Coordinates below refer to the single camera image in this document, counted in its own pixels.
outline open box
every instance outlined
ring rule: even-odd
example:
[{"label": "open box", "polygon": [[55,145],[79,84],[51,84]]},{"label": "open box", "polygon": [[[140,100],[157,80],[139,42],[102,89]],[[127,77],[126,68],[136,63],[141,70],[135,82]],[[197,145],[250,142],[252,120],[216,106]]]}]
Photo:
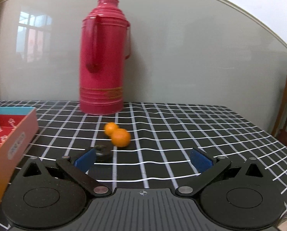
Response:
[{"label": "open box", "polygon": [[33,107],[0,107],[0,202],[28,144],[38,131]]}]

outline blue gripper pad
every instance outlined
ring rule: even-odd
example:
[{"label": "blue gripper pad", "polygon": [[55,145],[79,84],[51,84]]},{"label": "blue gripper pad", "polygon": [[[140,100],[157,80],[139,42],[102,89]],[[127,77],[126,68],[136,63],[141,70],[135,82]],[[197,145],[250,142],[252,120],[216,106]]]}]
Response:
[{"label": "blue gripper pad", "polygon": [[74,166],[80,169],[82,172],[86,173],[90,167],[95,163],[96,151],[95,149],[89,150],[87,153],[79,157],[74,162]]},{"label": "blue gripper pad", "polygon": [[199,173],[203,173],[207,169],[213,166],[213,162],[197,150],[193,149],[190,155],[192,165],[198,170]]}]

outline silver screw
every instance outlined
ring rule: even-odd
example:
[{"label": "silver screw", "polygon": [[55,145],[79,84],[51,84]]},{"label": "silver screw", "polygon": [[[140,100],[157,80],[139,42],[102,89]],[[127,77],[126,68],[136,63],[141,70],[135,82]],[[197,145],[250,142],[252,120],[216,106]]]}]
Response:
[{"label": "silver screw", "polygon": [[108,191],[108,187],[105,186],[98,186],[94,188],[94,192],[97,194],[106,194]]},{"label": "silver screw", "polygon": [[191,192],[193,192],[193,189],[189,186],[183,186],[183,187],[179,187],[178,191],[181,194],[190,194]]}]

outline crosshair symbol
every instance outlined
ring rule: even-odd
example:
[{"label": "crosshair symbol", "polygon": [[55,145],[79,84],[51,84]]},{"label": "crosshair symbol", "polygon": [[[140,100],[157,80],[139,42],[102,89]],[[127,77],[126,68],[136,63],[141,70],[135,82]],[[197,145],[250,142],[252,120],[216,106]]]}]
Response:
[{"label": "crosshair symbol", "polygon": [[141,195],[145,196],[148,192],[143,190],[143,191],[140,191],[139,193],[140,193]]}]

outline orange fruit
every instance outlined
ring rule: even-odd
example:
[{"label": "orange fruit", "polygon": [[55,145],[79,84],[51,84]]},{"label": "orange fruit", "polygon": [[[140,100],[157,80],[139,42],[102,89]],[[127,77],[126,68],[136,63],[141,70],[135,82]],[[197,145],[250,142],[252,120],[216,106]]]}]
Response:
[{"label": "orange fruit", "polygon": [[116,129],[110,136],[112,144],[117,147],[126,147],[131,142],[131,134],[124,128]]},{"label": "orange fruit", "polygon": [[110,122],[104,126],[104,131],[107,136],[111,136],[112,133],[118,128],[119,126],[116,123]]}]

